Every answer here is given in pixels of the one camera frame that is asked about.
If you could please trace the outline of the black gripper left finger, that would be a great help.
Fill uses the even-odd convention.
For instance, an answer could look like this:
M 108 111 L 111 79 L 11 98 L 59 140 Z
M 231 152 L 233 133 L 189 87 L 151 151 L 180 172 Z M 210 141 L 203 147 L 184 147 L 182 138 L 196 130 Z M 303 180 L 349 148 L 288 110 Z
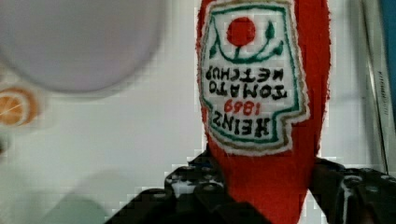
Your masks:
M 145 189 L 105 224 L 265 224 L 250 203 L 237 202 L 209 150 Z

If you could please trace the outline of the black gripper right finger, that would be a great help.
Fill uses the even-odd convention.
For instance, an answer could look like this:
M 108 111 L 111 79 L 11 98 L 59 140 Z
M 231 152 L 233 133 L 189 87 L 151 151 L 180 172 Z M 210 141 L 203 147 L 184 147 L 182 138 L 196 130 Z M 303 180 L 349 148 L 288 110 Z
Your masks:
M 396 224 L 391 175 L 316 158 L 309 190 L 328 224 Z

